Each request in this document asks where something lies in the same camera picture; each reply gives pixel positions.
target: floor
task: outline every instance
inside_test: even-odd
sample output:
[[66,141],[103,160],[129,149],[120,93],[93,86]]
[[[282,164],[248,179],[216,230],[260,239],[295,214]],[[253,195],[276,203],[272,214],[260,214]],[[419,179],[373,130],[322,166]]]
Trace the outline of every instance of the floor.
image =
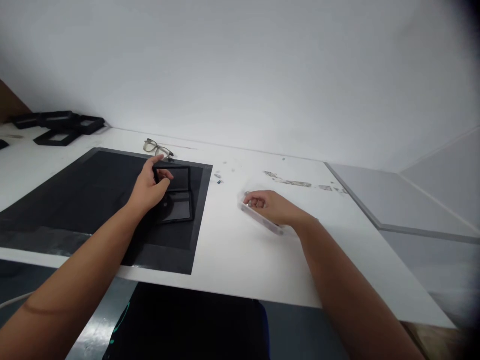
[[[0,303],[37,289],[55,270],[0,260]],[[79,336],[68,360],[100,360],[137,283],[115,278]],[[0,310],[0,327],[22,301]],[[262,301],[270,327],[271,359],[348,359],[340,338],[320,309]]]

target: white table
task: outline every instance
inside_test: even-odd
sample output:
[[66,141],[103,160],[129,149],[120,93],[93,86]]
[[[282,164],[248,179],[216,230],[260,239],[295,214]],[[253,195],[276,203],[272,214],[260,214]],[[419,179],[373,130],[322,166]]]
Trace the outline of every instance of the white table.
[[[238,209],[238,194],[253,180],[318,218],[399,320],[454,327],[351,197],[317,187],[343,189],[322,162],[119,129],[82,136],[67,147],[38,146],[32,140],[43,132],[40,128],[17,130],[10,124],[0,127],[0,138],[10,143],[0,151],[0,211],[96,147],[141,154],[144,141],[151,138],[180,160],[213,165],[192,274],[122,266],[119,277],[320,307],[300,241],[274,235]],[[214,176],[217,171],[221,184]],[[264,171],[312,187],[279,183]],[[55,268],[67,260],[7,248],[0,248],[0,259]]]

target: finger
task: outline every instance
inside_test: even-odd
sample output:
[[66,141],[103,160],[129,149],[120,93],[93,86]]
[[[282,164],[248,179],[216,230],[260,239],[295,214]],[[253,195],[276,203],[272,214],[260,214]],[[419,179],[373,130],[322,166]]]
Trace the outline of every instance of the finger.
[[158,197],[158,201],[162,200],[169,186],[170,186],[170,180],[167,178],[164,178],[162,181],[160,181],[157,185],[153,187],[155,189],[155,194]]
[[265,214],[265,209],[264,209],[264,208],[253,207],[253,210],[254,210],[255,212],[257,212],[258,214],[262,215],[264,218],[267,218],[267,217],[266,217],[266,214]]
[[245,197],[245,200],[243,201],[244,204],[248,204],[250,202],[250,200],[252,199],[262,199],[264,201],[267,201],[267,192],[266,191],[253,191],[253,192],[249,192],[246,197]]
[[174,179],[174,176],[172,175],[172,173],[166,169],[158,169],[158,174],[170,180]]
[[157,155],[149,158],[146,162],[145,165],[143,165],[144,169],[151,169],[154,167],[154,164],[158,163],[160,160],[163,160],[165,155]]

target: black mat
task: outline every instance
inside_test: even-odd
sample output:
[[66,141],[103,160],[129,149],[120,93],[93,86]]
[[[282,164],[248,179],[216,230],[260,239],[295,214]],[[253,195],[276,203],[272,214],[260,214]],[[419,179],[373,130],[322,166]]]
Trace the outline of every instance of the black mat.
[[[95,148],[0,213],[0,247],[71,256],[124,206],[150,156]],[[138,226],[122,264],[190,275],[212,166],[190,167],[193,221],[158,221],[153,209]]]

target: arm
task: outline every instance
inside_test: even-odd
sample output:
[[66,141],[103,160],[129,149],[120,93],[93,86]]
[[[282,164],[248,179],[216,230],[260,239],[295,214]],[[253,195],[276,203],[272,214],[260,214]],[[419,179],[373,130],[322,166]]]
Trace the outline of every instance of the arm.
[[119,270],[137,225],[165,195],[173,179],[157,185],[147,160],[128,204],[108,220],[0,330],[0,359],[64,359]]
[[245,198],[259,214],[293,227],[323,309],[352,359],[423,359],[400,322],[322,224],[274,191]]

